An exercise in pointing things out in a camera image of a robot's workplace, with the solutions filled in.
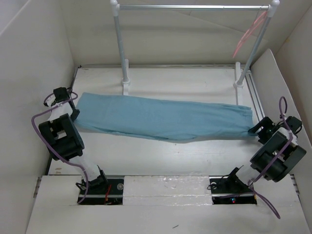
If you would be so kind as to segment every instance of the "red wire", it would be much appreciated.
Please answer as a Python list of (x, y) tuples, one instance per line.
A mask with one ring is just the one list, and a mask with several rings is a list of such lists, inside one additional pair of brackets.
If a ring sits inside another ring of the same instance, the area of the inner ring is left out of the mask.
[(106, 193), (106, 195), (105, 195), (105, 201), (104, 201), (104, 204), (107, 202), (107, 196), (108, 196), (108, 194), (109, 194), (109, 191), (111, 190), (111, 187), (112, 187), (112, 185), (110, 184), (109, 185), (109, 187), (108, 187), (108, 191), (107, 191), (107, 193)]

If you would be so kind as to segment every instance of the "blue cloth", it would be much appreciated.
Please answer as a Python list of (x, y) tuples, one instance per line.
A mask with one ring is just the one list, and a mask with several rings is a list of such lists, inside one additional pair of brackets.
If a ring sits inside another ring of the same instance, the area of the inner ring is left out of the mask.
[(83, 93), (77, 126), (101, 133), (157, 140), (247, 137), (249, 107)]

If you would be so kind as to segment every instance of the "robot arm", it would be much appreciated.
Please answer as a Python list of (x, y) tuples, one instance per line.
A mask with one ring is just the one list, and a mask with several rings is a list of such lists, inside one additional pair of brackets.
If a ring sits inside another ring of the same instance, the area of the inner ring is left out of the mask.
[[(84, 168), (83, 171), (77, 167), (77, 170), (83, 176), (83, 182), (77, 184), (80, 190), (84, 191), (86, 189), (86, 173), (89, 191), (92, 193), (105, 193), (108, 189), (107, 178), (103, 170), (84, 154), (83, 141), (73, 123), (79, 115), (79, 110), (75, 108), (72, 101), (60, 105), (60, 103), (69, 99), (70, 96), (66, 88), (61, 87), (53, 90), (53, 95), (44, 104), (49, 107), (55, 105), (59, 105), (59, 107), (52, 110), (48, 121), (39, 125), (39, 131), (43, 138), (64, 160)], [(54, 160), (59, 160), (50, 149), (48, 150)]]

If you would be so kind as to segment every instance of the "metal rod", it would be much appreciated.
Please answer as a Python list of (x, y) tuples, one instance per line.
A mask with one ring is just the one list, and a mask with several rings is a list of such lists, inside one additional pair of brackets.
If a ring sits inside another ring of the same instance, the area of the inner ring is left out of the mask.
[(245, 76), (246, 76), (246, 74), (247, 74), (247, 72), (249, 70), (249, 67), (250, 67), (250, 65), (251, 65), (251, 63), (253, 61), (253, 58), (254, 58), (254, 56), (255, 56), (255, 54), (257, 52), (257, 49), (258, 49), (258, 47), (259, 47), (259, 45), (261, 43), (261, 40), (262, 40), (262, 38), (264, 36), (264, 33), (267, 30), (267, 27), (268, 27), (268, 25), (270, 23), (270, 20), (271, 20), (271, 17), (266, 17), (266, 19), (265, 19), (265, 21), (264, 21), (264, 23), (262, 25), (262, 28), (261, 28), (261, 30), (259, 32), (259, 35), (257, 37), (257, 40), (255, 41), (255, 43), (253, 45), (253, 50), (251, 51), (251, 53), (249, 55), (249, 58), (248, 58), (248, 60), (247, 60), (247, 62), (245, 64), (244, 70), (243, 70), (242, 74), (240, 75), (239, 80), (236, 82), (237, 86), (241, 86), (243, 84), (243, 80), (244, 80), (244, 78), (245, 78)]
[(122, 38), (121, 38), (121, 31), (120, 31), (118, 16), (114, 16), (114, 22), (115, 22), (115, 30), (116, 30), (116, 35), (117, 35), (119, 55), (120, 55), (120, 60), (121, 60), (122, 74), (123, 74), (122, 82), (127, 83), (129, 82), (129, 79), (127, 75), (127, 66), (126, 66), (126, 61), (125, 61), (125, 54), (123, 52), (123, 45), (122, 45)]
[(119, 5), (119, 10), (204, 10), (204, 11), (267, 11), (265, 6), (222, 6), (222, 5)]

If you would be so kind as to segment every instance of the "white bracket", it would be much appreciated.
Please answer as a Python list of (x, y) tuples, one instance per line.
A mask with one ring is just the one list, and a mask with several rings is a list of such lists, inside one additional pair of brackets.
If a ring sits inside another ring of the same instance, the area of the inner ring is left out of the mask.
[(240, 78), (240, 75), (242, 74), (240, 69), (240, 62), (235, 63), (235, 83), (234, 88), (236, 91), (236, 104), (237, 105), (243, 105), (243, 87), (244, 84), (238, 85), (237, 82)]
[(129, 85), (130, 85), (130, 78), (129, 78), (129, 60), (125, 59), (125, 63), (126, 63), (126, 69), (127, 69), (127, 76), (128, 76), (128, 81), (124, 82), (122, 80), (122, 86), (123, 86), (123, 95), (129, 95)]

